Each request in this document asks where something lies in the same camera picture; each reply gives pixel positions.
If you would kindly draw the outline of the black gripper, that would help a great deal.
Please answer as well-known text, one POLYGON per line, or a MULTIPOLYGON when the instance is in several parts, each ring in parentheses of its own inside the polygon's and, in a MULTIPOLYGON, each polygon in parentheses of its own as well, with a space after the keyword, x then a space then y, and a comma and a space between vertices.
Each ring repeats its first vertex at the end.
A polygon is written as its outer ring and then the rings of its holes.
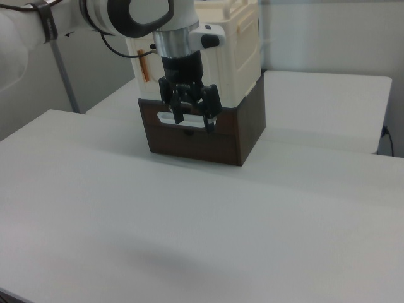
POLYGON ((202 83, 201 52, 196 51, 185 57, 162 57, 162 64, 165 76, 158 80, 160 96, 162 102, 170 106, 175 123, 180 124, 184 120, 176 87, 180 85, 191 96, 191 101, 186 102, 197 102, 196 107, 203 117, 206 132, 213 132, 213 120, 222 112, 222 104, 217 86, 204 86, 202 83))

